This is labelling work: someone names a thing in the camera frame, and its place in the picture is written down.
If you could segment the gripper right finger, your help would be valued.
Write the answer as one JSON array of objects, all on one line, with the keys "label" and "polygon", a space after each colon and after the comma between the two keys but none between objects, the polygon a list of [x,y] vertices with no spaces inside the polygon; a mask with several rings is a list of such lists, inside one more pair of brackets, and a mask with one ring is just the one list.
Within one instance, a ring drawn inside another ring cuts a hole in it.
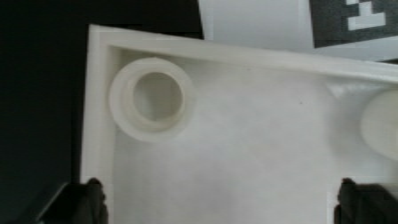
[{"label": "gripper right finger", "polygon": [[341,180],[334,224],[398,224],[398,198],[380,184]]}]

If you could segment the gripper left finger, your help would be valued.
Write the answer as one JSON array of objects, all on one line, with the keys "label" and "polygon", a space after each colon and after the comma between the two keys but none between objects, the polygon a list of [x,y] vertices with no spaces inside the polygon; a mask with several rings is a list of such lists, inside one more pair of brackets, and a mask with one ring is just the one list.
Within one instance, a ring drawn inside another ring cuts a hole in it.
[{"label": "gripper left finger", "polygon": [[96,178],[66,186],[41,221],[43,224],[109,224],[107,195]]}]

